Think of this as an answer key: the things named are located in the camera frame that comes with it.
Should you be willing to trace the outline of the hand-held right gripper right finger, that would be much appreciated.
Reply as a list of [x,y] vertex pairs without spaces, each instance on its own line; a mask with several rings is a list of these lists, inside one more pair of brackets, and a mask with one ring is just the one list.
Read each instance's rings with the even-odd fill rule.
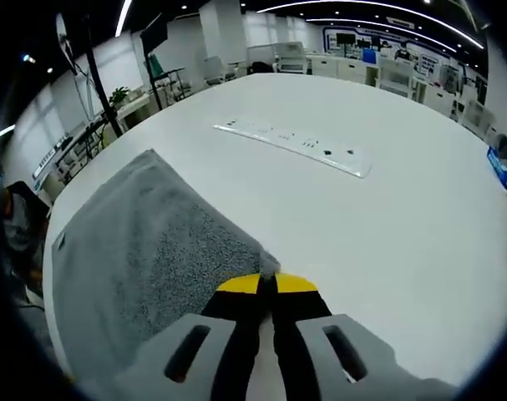
[[452,400],[456,387],[418,378],[393,348],[346,314],[333,314],[317,287],[278,273],[271,314],[274,349],[289,400]]

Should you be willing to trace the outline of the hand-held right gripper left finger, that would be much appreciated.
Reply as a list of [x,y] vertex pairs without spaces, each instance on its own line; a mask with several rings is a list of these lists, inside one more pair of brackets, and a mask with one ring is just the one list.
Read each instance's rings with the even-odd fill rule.
[[275,291],[273,275],[221,284],[199,314],[144,343],[123,374],[128,400],[243,400]]

